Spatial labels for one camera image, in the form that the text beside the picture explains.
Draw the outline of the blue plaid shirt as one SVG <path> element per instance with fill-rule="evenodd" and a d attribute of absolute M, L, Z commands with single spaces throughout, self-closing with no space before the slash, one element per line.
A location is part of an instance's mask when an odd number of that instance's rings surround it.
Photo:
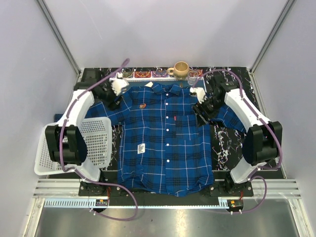
<path fill-rule="evenodd" d="M 116 110 L 92 105 L 86 118 L 108 117 L 122 126 L 120 185 L 183 197 L 213 184 L 211 128 L 197 126 L 197 102 L 189 88 L 154 83 L 131 87 Z"/>

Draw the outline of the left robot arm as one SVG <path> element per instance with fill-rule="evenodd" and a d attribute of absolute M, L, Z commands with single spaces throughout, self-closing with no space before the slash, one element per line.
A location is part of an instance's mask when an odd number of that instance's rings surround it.
<path fill-rule="evenodd" d="M 63 172 L 75 172 L 90 182 L 89 189 L 97 196 L 107 188 L 101 180 L 101 170 L 88 158 L 88 146 L 82 135 L 82 124 L 95 100 L 109 109 L 116 109 L 129 83 L 110 74 L 104 78 L 92 77 L 75 84 L 69 105 L 61 118 L 43 130 L 50 160 L 60 165 Z"/>

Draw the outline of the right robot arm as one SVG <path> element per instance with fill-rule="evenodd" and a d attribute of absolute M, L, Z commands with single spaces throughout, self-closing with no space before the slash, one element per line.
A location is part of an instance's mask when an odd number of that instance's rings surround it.
<path fill-rule="evenodd" d="M 220 76 L 210 80 L 212 95 L 208 97 L 201 87 L 193 85 L 190 93 L 197 96 L 193 106 L 198 126 L 209 123 L 227 105 L 236 114 L 246 130 L 242 145 L 242 158 L 226 175 L 220 189 L 235 196 L 247 188 L 252 176 L 259 169 L 268 169 L 267 164 L 282 158 L 282 125 L 265 117 L 248 99 L 240 79 L 225 81 Z"/>

